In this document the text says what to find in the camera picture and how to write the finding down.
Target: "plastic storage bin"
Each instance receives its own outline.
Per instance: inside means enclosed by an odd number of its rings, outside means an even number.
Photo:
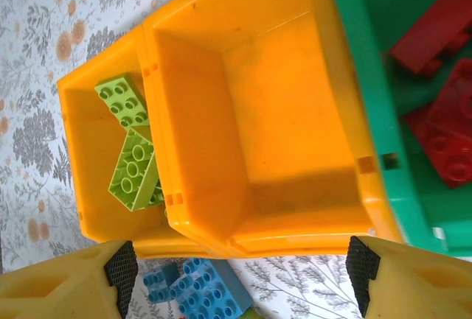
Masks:
[[[450,190],[400,117],[436,98],[455,63],[472,57],[472,44],[446,60],[432,80],[398,69],[386,54],[434,1],[336,0],[377,154],[394,159],[385,160],[382,173],[401,228],[415,247],[470,256],[472,184]]]
[[[130,212],[108,192],[126,131],[94,87],[128,72],[143,94],[143,40],[137,27],[58,82],[80,228],[98,242],[131,239],[140,257],[207,256],[169,226],[164,205]]]
[[[174,0],[143,27],[173,228],[228,257],[401,240],[333,0]]]

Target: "blue duplo brick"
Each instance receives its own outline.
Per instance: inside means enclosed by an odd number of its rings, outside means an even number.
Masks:
[[[172,300],[170,285],[175,282],[180,273],[175,262],[145,273],[142,281],[149,292],[149,302],[162,303]]]
[[[235,319],[252,298],[225,260],[188,259],[170,295],[187,319]]]

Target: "stacked bins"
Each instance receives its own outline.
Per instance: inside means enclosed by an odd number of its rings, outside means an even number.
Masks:
[[[106,194],[120,143],[79,143],[104,129],[122,141],[92,94],[124,71],[144,86],[167,219],[164,206],[130,213]],[[333,0],[173,0],[63,79],[60,96],[81,225],[96,240],[170,256],[177,239],[209,257],[345,253],[352,234],[401,241]]]

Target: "lime green building block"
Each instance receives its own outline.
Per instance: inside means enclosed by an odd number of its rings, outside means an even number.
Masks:
[[[95,91],[126,130],[131,126],[149,125],[145,100],[129,74],[102,81],[95,86]]]
[[[128,130],[108,190],[130,211],[164,203],[148,126]]]
[[[255,310],[252,308],[249,308],[244,312],[243,315],[239,317],[240,319],[263,319],[260,315],[257,314]]]

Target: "black textured pad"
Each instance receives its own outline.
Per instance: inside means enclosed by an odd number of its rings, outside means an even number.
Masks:
[[[105,265],[105,274],[110,286],[118,290],[117,306],[121,318],[125,319],[131,301],[134,280],[138,275],[138,263],[133,243],[126,242]]]
[[[346,268],[354,289],[359,311],[365,318],[370,302],[369,280],[377,277],[379,255],[374,253],[358,237],[352,236],[347,251]]]

